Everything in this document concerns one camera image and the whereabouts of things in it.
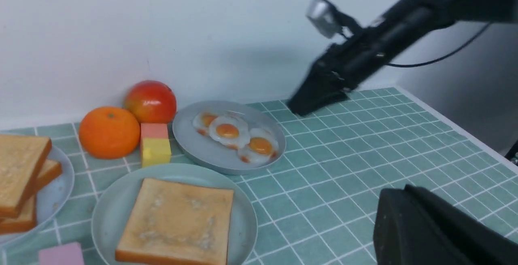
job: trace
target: robotic arm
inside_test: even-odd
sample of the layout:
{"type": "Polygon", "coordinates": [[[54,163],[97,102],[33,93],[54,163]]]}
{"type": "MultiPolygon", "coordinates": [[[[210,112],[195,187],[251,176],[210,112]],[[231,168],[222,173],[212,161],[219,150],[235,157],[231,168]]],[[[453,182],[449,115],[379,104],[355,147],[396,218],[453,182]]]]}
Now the robotic arm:
{"type": "Polygon", "coordinates": [[[313,0],[306,16],[326,38],[343,34],[343,27],[353,35],[313,62],[287,103],[300,116],[347,100],[348,92],[431,31],[457,21],[518,22],[518,0],[399,0],[366,28],[327,0],[313,0]]]}

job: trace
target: plate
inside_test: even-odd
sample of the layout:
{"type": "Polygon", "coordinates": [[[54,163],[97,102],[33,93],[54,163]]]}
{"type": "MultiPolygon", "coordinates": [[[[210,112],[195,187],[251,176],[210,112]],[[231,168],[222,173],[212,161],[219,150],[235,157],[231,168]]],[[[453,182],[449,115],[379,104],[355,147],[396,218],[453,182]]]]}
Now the plate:
{"type": "Polygon", "coordinates": [[[92,216],[92,239],[106,264],[131,264],[115,261],[115,248],[124,232],[144,178],[233,189],[228,265],[241,265],[246,261],[257,239],[257,217],[252,203],[239,186],[226,176],[204,167],[161,164],[138,169],[123,176],[101,195],[92,216]]]}
{"type": "Polygon", "coordinates": [[[57,147],[52,147],[47,159],[61,162],[63,173],[50,184],[47,184],[36,196],[36,215],[38,225],[25,233],[0,235],[0,248],[5,249],[33,237],[47,224],[54,220],[56,214],[70,198],[74,187],[74,168],[66,154],[57,147]]]}
{"type": "Polygon", "coordinates": [[[276,121],[259,110],[230,101],[202,101],[180,110],[172,122],[172,132],[180,149],[194,163],[222,174],[245,175],[265,169],[277,161],[286,149],[286,138],[276,121]],[[263,127],[272,131],[279,143],[277,156],[263,164],[239,160],[236,151],[226,148],[194,129],[192,121],[200,112],[234,112],[248,123],[249,128],[263,127]]]}

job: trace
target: fried egg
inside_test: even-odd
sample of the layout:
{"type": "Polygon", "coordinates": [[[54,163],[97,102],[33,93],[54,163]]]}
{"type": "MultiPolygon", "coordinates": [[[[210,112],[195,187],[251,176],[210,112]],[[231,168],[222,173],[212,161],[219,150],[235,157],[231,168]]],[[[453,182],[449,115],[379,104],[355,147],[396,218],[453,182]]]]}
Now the fried egg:
{"type": "Polygon", "coordinates": [[[241,149],[250,142],[248,124],[237,116],[219,116],[209,125],[209,137],[231,149],[241,149]]]}
{"type": "Polygon", "coordinates": [[[202,136],[209,135],[209,125],[219,116],[215,112],[200,112],[193,119],[193,127],[202,136]]]}
{"type": "Polygon", "coordinates": [[[239,149],[239,159],[245,163],[260,164],[277,156],[279,143],[269,131],[261,128],[250,130],[250,143],[239,149]]]}

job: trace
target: egg yolk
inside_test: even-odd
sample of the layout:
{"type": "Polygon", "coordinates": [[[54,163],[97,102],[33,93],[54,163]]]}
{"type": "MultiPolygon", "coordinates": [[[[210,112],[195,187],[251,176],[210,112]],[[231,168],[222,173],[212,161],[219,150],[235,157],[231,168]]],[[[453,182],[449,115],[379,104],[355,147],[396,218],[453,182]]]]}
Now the egg yolk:
{"type": "Polygon", "coordinates": [[[212,121],[214,121],[216,117],[217,116],[215,116],[214,114],[204,114],[202,116],[203,125],[205,125],[205,127],[209,127],[210,123],[212,123],[212,121]]]}
{"type": "Polygon", "coordinates": [[[266,138],[251,138],[248,146],[261,155],[270,155],[273,150],[272,144],[266,138]]]}
{"type": "Polygon", "coordinates": [[[216,127],[216,133],[223,138],[237,138],[239,136],[239,130],[230,123],[223,123],[216,127]]]}

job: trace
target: white wall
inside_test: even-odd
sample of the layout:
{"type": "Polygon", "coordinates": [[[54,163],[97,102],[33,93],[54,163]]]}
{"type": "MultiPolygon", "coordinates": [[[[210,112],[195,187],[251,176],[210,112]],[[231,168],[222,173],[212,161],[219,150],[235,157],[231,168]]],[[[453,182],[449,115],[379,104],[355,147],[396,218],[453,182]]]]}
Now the white wall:
{"type": "MultiPolygon", "coordinates": [[[[457,48],[481,28],[459,23],[433,34],[426,60],[457,48]]],[[[414,68],[399,84],[489,147],[518,140],[518,25],[492,25],[450,59],[414,68]]]]}
{"type": "MultiPolygon", "coordinates": [[[[78,121],[145,78],[169,84],[180,108],[286,98],[329,44],[304,17],[309,1],[0,0],[0,129],[78,121]]],[[[397,0],[331,1],[367,25],[397,0]]],[[[424,38],[396,61],[440,45],[424,38]]]]}

